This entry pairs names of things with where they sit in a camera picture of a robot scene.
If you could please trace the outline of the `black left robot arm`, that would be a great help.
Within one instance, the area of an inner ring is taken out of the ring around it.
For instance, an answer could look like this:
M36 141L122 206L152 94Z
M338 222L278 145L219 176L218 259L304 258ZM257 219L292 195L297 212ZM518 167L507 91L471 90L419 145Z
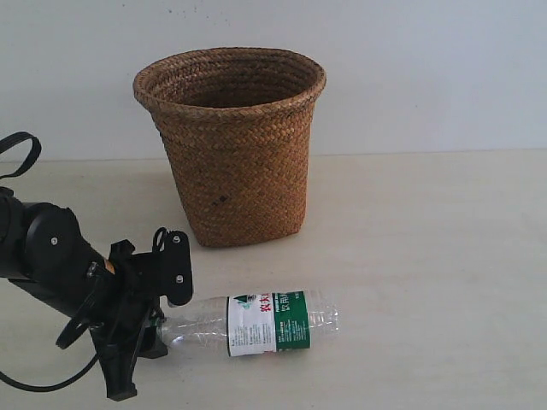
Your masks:
M147 326L159 302L132 265L133 251L124 240L103 257L84 239L71 209L21 202L1 189L2 278L68 316L59 349L90 333L92 362L100 365L113 401L137 394L132 376L138 357L147 355Z

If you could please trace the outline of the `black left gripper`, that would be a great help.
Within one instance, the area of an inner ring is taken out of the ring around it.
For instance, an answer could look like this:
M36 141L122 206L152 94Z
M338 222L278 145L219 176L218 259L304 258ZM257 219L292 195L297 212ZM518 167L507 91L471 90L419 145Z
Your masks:
M124 401L137 395L132 375L137 358L158 359L168 355L159 335L164 318L160 297L144 287L132 264L137 253L122 240L111 246L109 258L96 250L91 263L97 266L87 275L98 295L93 300L89 332L106 384L106 396Z

